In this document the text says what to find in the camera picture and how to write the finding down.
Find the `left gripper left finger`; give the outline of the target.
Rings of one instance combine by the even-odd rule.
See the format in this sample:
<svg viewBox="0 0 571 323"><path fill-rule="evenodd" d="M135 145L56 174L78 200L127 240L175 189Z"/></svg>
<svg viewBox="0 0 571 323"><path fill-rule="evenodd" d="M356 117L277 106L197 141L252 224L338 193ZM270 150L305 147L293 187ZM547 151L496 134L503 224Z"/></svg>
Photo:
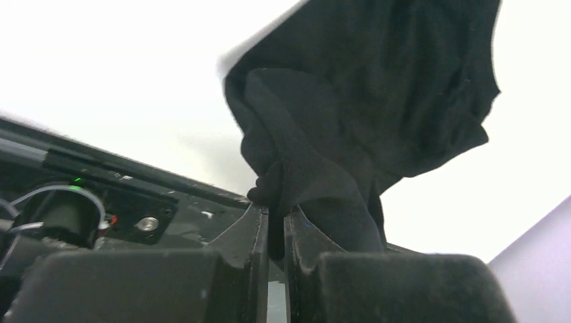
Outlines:
<svg viewBox="0 0 571 323"><path fill-rule="evenodd" d="M60 251L39 258L6 322L264 322L267 210L251 205L201 249Z"/></svg>

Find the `black t shirt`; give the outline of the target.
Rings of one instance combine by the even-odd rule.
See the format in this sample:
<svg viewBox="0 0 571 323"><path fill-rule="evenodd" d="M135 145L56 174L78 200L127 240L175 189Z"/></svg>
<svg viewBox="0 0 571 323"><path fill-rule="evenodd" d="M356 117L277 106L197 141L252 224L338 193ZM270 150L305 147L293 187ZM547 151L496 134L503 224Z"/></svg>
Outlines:
<svg viewBox="0 0 571 323"><path fill-rule="evenodd" d="M308 1L230 68L224 94L273 260L296 207L344 250L384 251L380 195L487 143L499 6Z"/></svg>

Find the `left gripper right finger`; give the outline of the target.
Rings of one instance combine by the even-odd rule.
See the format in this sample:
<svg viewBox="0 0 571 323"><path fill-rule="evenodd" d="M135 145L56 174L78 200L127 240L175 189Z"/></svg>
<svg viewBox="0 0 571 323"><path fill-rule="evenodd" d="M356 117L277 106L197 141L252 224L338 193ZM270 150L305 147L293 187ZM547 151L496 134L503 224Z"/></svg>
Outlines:
<svg viewBox="0 0 571 323"><path fill-rule="evenodd" d="M514 322L498 280L460 254L346 252L299 209L283 222L290 322Z"/></svg>

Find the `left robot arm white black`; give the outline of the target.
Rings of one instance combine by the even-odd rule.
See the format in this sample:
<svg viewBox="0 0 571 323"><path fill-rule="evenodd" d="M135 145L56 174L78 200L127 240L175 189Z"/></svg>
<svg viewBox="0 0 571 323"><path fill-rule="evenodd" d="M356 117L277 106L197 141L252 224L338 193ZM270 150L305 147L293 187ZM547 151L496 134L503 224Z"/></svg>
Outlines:
<svg viewBox="0 0 571 323"><path fill-rule="evenodd" d="M266 322L268 224L250 206L202 249L101 250L125 220L78 186L50 185L3 201L2 322ZM289 322L514 322L495 276L477 258L349 253L300 209L284 219Z"/></svg>

